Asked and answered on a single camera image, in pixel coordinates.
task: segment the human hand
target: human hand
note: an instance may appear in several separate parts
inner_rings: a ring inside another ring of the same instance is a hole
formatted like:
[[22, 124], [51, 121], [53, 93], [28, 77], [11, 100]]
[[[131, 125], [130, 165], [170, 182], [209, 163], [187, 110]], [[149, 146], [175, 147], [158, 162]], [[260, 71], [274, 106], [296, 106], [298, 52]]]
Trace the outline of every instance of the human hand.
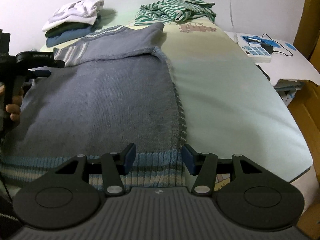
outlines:
[[[5, 92], [5, 87], [0, 86], [0, 96]], [[22, 105], [23, 89], [21, 88], [18, 96], [12, 97], [12, 104], [6, 105], [5, 110], [10, 114], [10, 119], [14, 122], [13, 127], [20, 123], [20, 106]]]

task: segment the white folded cloth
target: white folded cloth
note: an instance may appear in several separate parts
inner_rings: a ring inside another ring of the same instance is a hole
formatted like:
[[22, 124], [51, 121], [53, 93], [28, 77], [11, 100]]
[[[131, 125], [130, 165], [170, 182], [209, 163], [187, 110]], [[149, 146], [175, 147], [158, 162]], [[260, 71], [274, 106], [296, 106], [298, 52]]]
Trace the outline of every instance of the white folded cloth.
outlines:
[[97, 11], [103, 8], [104, 0], [84, 0], [63, 5], [57, 9], [42, 28], [46, 32], [64, 22], [79, 22], [93, 25]]

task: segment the finger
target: finger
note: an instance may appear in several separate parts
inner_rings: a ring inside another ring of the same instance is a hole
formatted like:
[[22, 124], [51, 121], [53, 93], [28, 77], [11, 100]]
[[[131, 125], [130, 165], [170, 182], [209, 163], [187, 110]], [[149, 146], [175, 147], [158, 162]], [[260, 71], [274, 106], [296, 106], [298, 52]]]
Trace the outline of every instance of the finger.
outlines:
[[10, 119], [14, 122], [20, 121], [20, 115], [19, 114], [10, 114]]
[[12, 103], [18, 106], [22, 105], [22, 96], [15, 96], [12, 98]]
[[5, 110], [10, 114], [20, 114], [20, 107], [14, 104], [6, 105]]
[[21, 88], [18, 95], [23, 96], [23, 94], [24, 94], [24, 90]]

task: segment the cartoon print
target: cartoon print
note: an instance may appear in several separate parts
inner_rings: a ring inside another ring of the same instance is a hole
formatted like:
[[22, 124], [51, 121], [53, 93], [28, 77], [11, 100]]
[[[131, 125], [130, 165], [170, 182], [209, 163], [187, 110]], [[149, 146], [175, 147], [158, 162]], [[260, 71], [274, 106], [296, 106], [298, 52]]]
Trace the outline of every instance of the cartoon print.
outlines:
[[201, 25], [192, 25], [191, 23], [187, 23], [185, 25], [180, 25], [180, 28], [182, 33], [190, 33], [190, 32], [216, 32], [217, 29], [213, 27], [207, 27]]
[[214, 190], [220, 190], [230, 182], [230, 174], [217, 174]]

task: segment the bed sheet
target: bed sheet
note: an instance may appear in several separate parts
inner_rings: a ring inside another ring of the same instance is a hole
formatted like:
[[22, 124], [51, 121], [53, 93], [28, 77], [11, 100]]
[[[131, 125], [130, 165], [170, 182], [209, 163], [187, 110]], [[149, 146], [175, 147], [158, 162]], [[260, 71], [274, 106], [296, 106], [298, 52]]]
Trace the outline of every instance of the bed sheet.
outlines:
[[[102, 29], [117, 24], [144, 28], [133, 26], [133, 18], [132, 13], [119, 15]], [[219, 158], [243, 154], [286, 181], [312, 165], [303, 135], [281, 98], [219, 27], [206, 18], [166, 24], [161, 49], [185, 110], [187, 142], [197, 152]], [[196, 178], [186, 173], [186, 183], [192, 184]]]

